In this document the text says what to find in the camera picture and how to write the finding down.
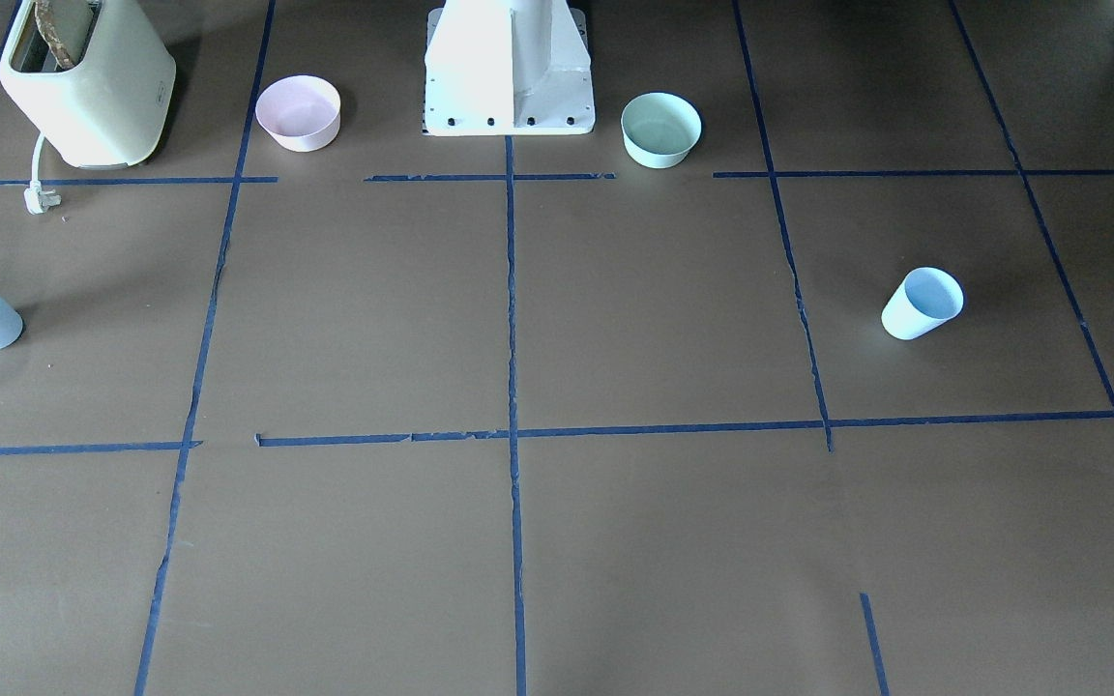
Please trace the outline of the mint green bowl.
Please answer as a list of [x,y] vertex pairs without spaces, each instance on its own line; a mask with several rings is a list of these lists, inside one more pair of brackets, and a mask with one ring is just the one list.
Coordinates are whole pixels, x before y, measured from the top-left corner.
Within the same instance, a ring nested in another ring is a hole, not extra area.
[[697,107],[677,94],[641,94],[620,118],[625,151],[651,170],[668,170],[687,157],[703,133]]

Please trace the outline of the cream white toaster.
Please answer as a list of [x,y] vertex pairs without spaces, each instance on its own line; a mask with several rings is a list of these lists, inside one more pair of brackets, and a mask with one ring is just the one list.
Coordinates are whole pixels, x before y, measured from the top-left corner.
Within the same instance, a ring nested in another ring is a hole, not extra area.
[[146,161],[162,141],[176,63],[137,1],[88,1],[79,62],[61,70],[23,1],[0,58],[0,82],[62,159],[81,170]]

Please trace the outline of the toast slice in toaster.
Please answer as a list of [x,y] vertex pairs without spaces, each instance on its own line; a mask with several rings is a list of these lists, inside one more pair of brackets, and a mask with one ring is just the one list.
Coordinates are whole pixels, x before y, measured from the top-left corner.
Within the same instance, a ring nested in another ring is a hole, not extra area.
[[59,71],[78,66],[92,31],[96,9],[88,1],[35,1],[35,23]]

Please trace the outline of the pink bowl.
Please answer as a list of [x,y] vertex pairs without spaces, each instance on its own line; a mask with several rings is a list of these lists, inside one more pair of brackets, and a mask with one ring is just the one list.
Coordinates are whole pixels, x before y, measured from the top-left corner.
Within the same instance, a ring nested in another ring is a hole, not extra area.
[[335,85],[321,76],[299,73],[268,85],[253,114],[283,149],[313,153],[336,140],[342,105]]

